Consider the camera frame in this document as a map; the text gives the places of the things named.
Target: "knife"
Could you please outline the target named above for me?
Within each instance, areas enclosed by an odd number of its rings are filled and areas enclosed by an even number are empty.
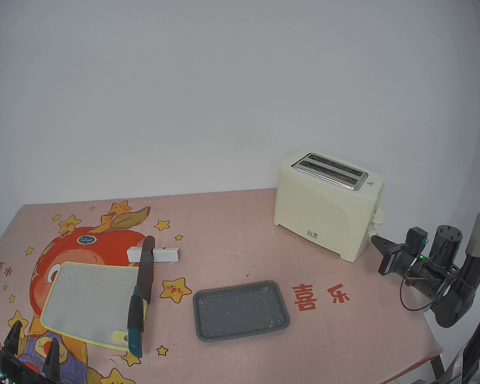
[[[142,357],[142,333],[144,331],[144,300],[150,304],[153,284],[153,248],[155,238],[147,236],[142,246],[137,285],[133,289],[128,308],[128,349],[137,358]]]

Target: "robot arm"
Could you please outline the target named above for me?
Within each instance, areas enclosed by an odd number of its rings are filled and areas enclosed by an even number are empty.
[[[477,215],[465,253],[467,258],[450,290],[432,304],[435,319],[444,328],[451,327],[467,313],[480,283],[480,213]]]
[[[421,252],[428,241],[427,235],[419,227],[410,228],[403,244],[372,236],[372,243],[384,257],[378,272],[381,275],[395,272],[403,277],[406,285],[415,287],[430,298],[437,323],[448,328],[470,309],[480,284],[480,213],[461,269],[453,263],[462,241],[460,230],[447,225],[439,226],[432,250],[425,257]]]

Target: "white wall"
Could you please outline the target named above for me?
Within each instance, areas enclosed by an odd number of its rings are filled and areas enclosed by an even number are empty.
[[[274,187],[280,160],[305,147],[385,176],[382,235],[468,232],[476,9],[0,2],[0,234],[23,204]],[[467,328],[435,331],[448,356]]]

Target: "yellow cutting board rim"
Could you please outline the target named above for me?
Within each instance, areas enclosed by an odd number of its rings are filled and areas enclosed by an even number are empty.
[[[122,266],[122,265],[102,265],[102,264],[76,263],[76,262],[73,262],[73,261],[65,261],[64,263],[62,263],[60,265],[60,268],[59,268],[55,278],[53,279],[52,287],[50,288],[50,292],[48,293],[47,300],[45,301],[44,308],[47,307],[48,300],[50,299],[50,295],[53,291],[53,287],[55,286],[55,282],[57,281],[57,277],[60,275],[60,271],[65,264],[90,265],[90,266],[93,266],[93,267],[103,267],[103,268],[138,269],[138,267],[135,267],[135,266],[125,267],[125,266]],[[147,308],[148,308],[148,303],[144,300],[144,324],[145,324],[145,319],[147,317]],[[62,335],[62,336],[71,337],[72,339],[80,340],[80,341],[83,341],[83,342],[88,343],[88,344],[98,345],[99,347],[106,347],[106,348],[120,350],[120,351],[128,351],[129,350],[128,345],[125,346],[125,347],[121,347],[121,346],[114,346],[114,345],[111,345],[111,344],[105,344],[105,343],[101,343],[101,342],[98,342],[98,341],[89,340],[89,339],[86,339],[86,338],[81,337],[81,336],[72,335],[72,334],[69,334],[68,332],[61,331],[59,329],[47,326],[43,322],[43,311],[42,311],[42,314],[40,315],[40,323],[42,324],[42,326],[45,329],[48,329],[49,331],[58,333],[59,335]]]

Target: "white block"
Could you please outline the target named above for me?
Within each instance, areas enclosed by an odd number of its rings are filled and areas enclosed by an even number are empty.
[[[130,247],[127,249],[128,261],[139,263],[142,255],[142,247]],[[175,263],[179,260],[178,248],[153,248],[153,261],[156,263]]]

